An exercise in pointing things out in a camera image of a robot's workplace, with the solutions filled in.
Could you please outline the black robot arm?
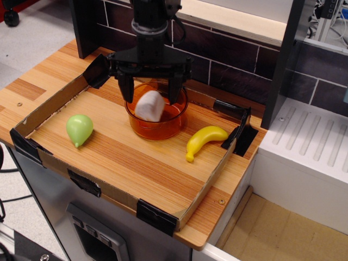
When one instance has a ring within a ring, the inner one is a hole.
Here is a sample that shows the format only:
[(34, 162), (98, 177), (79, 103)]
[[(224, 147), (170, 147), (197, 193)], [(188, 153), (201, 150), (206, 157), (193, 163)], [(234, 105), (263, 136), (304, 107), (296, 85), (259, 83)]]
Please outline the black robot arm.
[(167, 29), (182, 8), (180, 1), (132, 1), (134, 17), (131, 22), (136, 34), (134, 48), (107, 55), (109, 74), (118, 81), (123, 99), (129, 103), (134, 96), (134, 78), (167, 79), (170, 104), (177, 102), (183, 83), (191, 77), (192, 58), (167, 47)]

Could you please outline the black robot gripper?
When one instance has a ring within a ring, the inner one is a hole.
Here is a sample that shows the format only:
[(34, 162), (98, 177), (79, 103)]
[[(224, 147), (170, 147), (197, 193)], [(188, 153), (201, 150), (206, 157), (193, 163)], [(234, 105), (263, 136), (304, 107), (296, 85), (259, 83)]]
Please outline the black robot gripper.
[(183, 81), (191, 78), (192, 57), (177, 49), (154, 44), (137, 45), (131, 49), (110, 53), (109, 73), (118, 80), (123, 99), (133, 102), (133, 78), (166, 78), (170, 104), (177, 102)]

